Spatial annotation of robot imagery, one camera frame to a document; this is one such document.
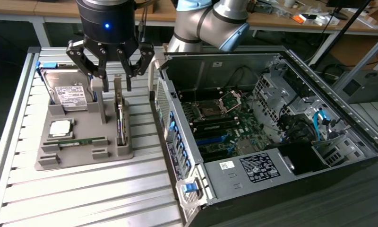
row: hard drive label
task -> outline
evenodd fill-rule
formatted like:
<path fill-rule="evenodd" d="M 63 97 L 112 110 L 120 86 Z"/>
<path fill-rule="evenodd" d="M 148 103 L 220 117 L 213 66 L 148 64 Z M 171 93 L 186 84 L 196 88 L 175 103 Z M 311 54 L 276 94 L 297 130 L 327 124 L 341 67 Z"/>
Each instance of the hard drive label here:
<path fill-rule="evenodd" d="M 248 177 L 253 183 L 280 176 L 268 153 L 240 158 Z"/>
<path fill-rule="evenodd" d="M 83 86 L 56 87 L 60 103 L 64 107 L 86 106 L 87 99 Z"/>

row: white sticker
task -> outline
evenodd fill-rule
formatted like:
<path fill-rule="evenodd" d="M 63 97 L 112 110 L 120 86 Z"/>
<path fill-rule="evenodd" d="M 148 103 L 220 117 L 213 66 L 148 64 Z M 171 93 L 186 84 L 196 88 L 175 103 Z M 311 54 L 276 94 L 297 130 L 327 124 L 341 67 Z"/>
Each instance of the white sticker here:
<path fill-rule="evenodd" d="M 236 166 L 235 166 L 233 161 L 229 161 L 229 162 L 221 162 L 220 167 L 221 167 L 223 170 L 225 170 L 225 169 L 229 169 L 229 168 L 235 168 Z"/>
<path fill-rule="evenodd" d="M 80 145 L 80 143 L 79 142 L 76 142 L 76 143 L 64 143 L 64 144 L 59 144 L 59 146 L 62 147 L 62 148 L 66 148 L 66 147 L 75 147 L 75 146 L 79 146 Z"/>
<path fill-rule="evenodd" d="M 58 136 L 66 136 L 66 133 L 64 134 L 55 134 L 52 135 L 54 137 L 58 137 Z"/>
<path fill-rule="evenodd" d="M 219 62 L 213 62 L 213 67 L 221 67 L 223 66 L 223 62 L 219 61 Z"/>
<path fill-rule="evenodd" d="M 64 107 L 87 106 L 83 86 L 56 87 L 56 92 Z"/>

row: power supply label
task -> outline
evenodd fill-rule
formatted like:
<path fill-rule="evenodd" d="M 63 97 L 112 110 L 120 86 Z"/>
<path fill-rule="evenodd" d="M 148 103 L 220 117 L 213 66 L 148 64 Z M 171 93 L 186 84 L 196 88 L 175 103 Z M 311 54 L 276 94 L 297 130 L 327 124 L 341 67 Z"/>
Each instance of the power supply label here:
<path fill-rule="evenodd" d="M 240 158 L 248 177 L 253 183 L 280 176 L 268 153 Z"/>

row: blue cable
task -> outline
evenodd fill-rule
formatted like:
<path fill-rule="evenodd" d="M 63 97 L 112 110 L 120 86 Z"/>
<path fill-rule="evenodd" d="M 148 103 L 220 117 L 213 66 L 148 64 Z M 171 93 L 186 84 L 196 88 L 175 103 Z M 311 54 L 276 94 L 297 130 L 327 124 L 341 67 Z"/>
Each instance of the blue cable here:
<path fill-rule="evenodd" d="M 315 123 L 315 128 L 316 128 L 316 131 L 317 131 L 317 135 L 319 135 L 319 141 L 321 141 L 320 129 L 319 129 L 319 115 L 321 115 L 321 117 L 324 119 L 327 119 L 328 121 L 331 121 L 331 117 L 327 115 L 327 111 L 325 110 L 319 110 L 315 113 L 315 116 L 313 116 L 313 123 Z"/>

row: black pole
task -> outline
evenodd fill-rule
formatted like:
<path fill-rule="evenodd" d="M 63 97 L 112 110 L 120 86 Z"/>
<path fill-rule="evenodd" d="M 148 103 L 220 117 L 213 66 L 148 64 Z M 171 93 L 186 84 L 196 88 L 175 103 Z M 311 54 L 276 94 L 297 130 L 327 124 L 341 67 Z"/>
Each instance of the black pole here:
<path fill-rule="evenodd" d="M 364 5 L 359 8 L 357 12 L 355 13 L 353 17 L 351 18 L 351 20 L 348 21 L 345 27 L 343 27 L 339 35 L 336 36 L 332 44 L 329 45 L 329 47 L 327 48 L 325 52 L 323 53 L 321 57 L 319 58 L 317 62 L 315 64 L 311 65 L 311 68 L 315 70 L 321 61 L 324 60 L 325 56 L 329 54 L 332 48 L 335 47 L 336 43 L 339 42 L 339 40 L 341 39 L 341 36 L 345 34 L 345 32 L 348 31 L 351 25 L 353 24 L 353 22 L 356 21 L 357 17 L 360 16 L 361 12 L 367 9 L 367 6 L 369 5 L 372 0 L 367 0 L 367 2 L 364 3 Z"/>

